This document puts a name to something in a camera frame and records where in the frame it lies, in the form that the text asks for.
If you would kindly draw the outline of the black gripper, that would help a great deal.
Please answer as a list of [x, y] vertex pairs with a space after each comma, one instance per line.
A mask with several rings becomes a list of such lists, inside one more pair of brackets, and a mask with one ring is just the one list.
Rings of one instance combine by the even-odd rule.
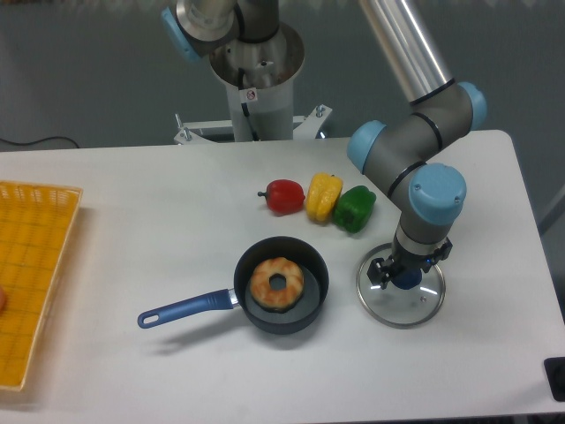
[[453, 244], [448, 237], [427, 256], [413, 254], [400, 245], [392, 245], [391, 256], [388, 258], [376, 257], [370, 260], [366, 274], [373, 289], [379, 287], [385, 290], [394, 278], [408, 271], [419, 269], [427, 273], [440, 261], [445, 261], [452, 248]]

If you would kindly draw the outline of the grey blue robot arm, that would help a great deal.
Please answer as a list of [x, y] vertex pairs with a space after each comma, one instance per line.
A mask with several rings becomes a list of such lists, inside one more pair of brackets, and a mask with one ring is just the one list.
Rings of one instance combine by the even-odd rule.
[[[486, 99], [456, 82], [410, 1], [364, 1], [362, 10], [411, 106], [396, 126], [359, 127], [347, 155], [400, 209], [391, 254], [374, 258], [374, 286], [411, 288], [448, 258], [448, 232], [463, 208], [462, 175], [433, 157], [477, 129]], [[279, 18], [276, 1], [179, 1], [162, 22], [189, 61], [208, 57], [229, 95], [236, 140], [283, 140], [293, 131], [283, 90], [304, 62], [298, 35]]]

